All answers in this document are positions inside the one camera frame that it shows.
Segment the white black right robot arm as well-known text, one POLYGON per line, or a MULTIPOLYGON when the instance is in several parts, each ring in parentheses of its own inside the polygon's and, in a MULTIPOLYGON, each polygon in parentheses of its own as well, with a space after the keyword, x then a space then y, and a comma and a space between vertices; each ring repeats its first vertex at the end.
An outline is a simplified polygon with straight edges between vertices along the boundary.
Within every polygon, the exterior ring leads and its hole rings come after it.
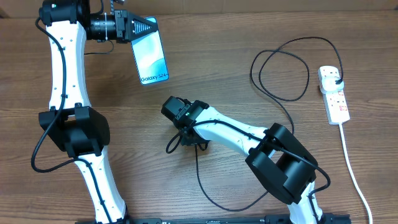
POLYGON ((178 129, 174 140, 206 150, 218 142, 244 156, 268 193, 286 204, 291 223, 323 223, 315 198, 316 159, 283 125, 250 126, 202 101, 171 96, 161 109, 178 129))

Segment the Galaxy smartphone blue screen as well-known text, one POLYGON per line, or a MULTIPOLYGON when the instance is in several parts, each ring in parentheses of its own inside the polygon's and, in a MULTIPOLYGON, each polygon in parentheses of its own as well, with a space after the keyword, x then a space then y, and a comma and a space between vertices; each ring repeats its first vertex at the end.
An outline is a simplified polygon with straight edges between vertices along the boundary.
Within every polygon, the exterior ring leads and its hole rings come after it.
POLYGON ((133 40, 131 46, 141 85, 150 85, 169 79, 159 31, 133 40))

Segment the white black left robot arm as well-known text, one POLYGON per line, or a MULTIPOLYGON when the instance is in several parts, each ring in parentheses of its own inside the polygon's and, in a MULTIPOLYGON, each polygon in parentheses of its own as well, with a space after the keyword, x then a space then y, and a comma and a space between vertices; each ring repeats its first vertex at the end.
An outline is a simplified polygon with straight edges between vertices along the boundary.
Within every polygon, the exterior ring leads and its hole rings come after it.
POLYGON ((92 13, 89 1, 44 1, 36 23, 50 42, 52 94, 48 111, 39 113, 44 130, 36 145, 31 166, 38 173, 75 164, 88 187, 94 209, 94 223, 133 223, 127 205, 118 192, 108 159, 110 130, 107 119, 92 108, 85 80, 85 42, 113 41, 126 44, 156 33, 154 19, 126 10, 108 15, 92 13), (68 155, 68 160, 40 169, 35 158, 49 137, 68 155))

